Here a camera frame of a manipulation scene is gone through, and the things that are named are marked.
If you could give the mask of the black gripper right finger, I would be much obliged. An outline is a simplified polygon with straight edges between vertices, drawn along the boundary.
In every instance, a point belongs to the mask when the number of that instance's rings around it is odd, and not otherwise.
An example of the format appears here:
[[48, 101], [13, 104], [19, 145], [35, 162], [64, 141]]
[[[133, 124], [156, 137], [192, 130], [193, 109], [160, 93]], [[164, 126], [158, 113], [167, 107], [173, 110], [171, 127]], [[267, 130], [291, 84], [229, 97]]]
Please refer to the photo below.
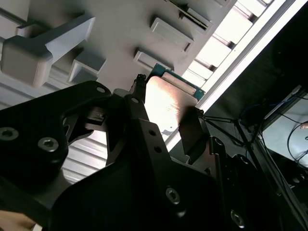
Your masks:
[[224, 143], [210, 135], [203, 111], [192, 107], [179, 124], [189, 165], [203, 170], [216, 181], [225, 227], [232, 231], [262, 231], [261, 203], [254, 191], [257, 170], [243, 155], [230, 157]]

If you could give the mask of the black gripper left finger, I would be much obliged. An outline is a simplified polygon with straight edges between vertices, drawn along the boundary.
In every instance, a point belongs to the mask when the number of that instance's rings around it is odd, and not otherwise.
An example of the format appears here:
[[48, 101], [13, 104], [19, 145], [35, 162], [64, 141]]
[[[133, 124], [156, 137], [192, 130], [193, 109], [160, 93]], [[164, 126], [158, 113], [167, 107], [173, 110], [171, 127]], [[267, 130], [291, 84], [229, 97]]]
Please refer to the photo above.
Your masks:
[[18, 187], [24, 180], [42, 185], [56, 181], [68, 156], [69, 145], [100, 128], [115, 160], [128, 159], [159, 179], [171, 158], [144, 103], [136, 95], [111, 93], [88, 81], [0, 113], [0, 178]]

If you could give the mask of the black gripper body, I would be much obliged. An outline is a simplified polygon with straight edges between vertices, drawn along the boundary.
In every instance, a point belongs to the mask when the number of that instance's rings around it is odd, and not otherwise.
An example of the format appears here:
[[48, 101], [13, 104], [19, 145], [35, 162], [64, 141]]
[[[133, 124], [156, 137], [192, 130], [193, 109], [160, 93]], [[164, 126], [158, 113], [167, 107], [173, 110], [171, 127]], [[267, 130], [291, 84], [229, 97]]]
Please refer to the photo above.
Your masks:
[[159, 175], [122, 159], [69, 184], [60, 176], [18, 187], [0, 179], [0, 198], [46, 231], [214, 231], [215, 180], [191, 166], [171, 161]]

